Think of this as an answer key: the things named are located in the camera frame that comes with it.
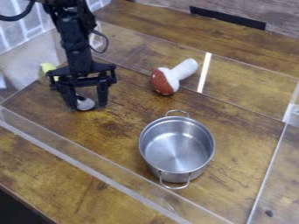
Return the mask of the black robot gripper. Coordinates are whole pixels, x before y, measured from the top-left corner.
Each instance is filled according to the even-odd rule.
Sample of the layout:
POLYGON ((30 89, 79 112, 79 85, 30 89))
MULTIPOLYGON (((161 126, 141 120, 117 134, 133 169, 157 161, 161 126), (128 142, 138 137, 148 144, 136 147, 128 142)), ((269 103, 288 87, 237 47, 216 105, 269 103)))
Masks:
POLYGON ((97 103, 100 107, 108 104, 108 85, 117 82, 116 66, 102 64, 91 59, 90 49, 66 52, 67 64, 63 67, 49 70, 45 75, 49 78, 50 89, 59 90, 59 96, 69 109, 77 108, 77 96, 73 87, 86 87, 93 85, 93 81, 104 79, 106 81, 97 84, 97 103))

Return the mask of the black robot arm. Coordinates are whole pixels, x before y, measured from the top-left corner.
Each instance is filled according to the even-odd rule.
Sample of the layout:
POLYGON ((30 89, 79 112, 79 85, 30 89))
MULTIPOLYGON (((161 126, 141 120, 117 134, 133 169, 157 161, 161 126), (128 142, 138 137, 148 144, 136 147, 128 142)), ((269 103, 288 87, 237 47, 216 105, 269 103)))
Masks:
POLYGON ((89 34, 108 37, 94 30, 96 19, 85 0, 41 0, 45 12, 59 34, 59 45, 65 51, 67 65, 49 70, 49 87, 54 89, 70 110, 86 111, 94 102, 75 93, 75 88, 97 87, 97 104, 108 104, 108 88, 117 82, 116 65, 91 59, 89 34))

